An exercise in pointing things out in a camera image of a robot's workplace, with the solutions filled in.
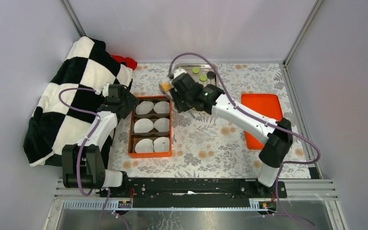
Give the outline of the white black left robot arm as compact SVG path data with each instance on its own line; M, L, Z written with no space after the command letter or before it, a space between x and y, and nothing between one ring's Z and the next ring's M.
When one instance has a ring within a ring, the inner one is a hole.
M122 171L112 171L105 167L101 151L111 131L136 108L139 99L123 84L105 84L101 94L104 102L96 112L73 107L62 99L59 101L73 111L93 115L94 122L87 132L75 144L65 145L62 150L63 185L66 188L78 188L87 196L84 189L102 189L111 187L118 197L129 192L129 183L124 181L126 174Z

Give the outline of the stainless steel tray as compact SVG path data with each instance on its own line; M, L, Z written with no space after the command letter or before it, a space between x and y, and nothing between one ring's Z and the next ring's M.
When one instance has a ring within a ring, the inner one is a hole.
M194 74L192 72L193 67L198 67L200 69L200 72L198 74ZM215 65L208 65L208 64L177 64L174 67L173 72L172 72L172 80L177 78L180 74L187 73L195 80L195 82L200 83L203 86L212 84L212 85L219 87L217 76L215 77L215 79L212 79L212 80L208 79L206 82L201 82L199 80L199 76L201 74L207 74L208 71L213 71L214 67Z

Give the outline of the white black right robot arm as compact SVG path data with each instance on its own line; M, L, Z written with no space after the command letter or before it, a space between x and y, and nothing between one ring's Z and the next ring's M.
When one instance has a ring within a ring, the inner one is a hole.
M262 166L255 189L259 196L270 196L275 190L274 183L281 164L293 143L291 123L285 118L277 121L262 115L232 100L215 85L197 83L184 69L170 74L170 79L172 88L168 94L179 113L195 109L226 119L263 144L259 153Z

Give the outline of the yellow cookie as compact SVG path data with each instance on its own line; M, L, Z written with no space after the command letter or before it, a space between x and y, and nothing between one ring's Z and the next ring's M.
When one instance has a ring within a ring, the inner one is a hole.
M163 93L167 93L172 88L173 88L173 86L168 82L164 82L164 83L160 84L160 91L163 92Z

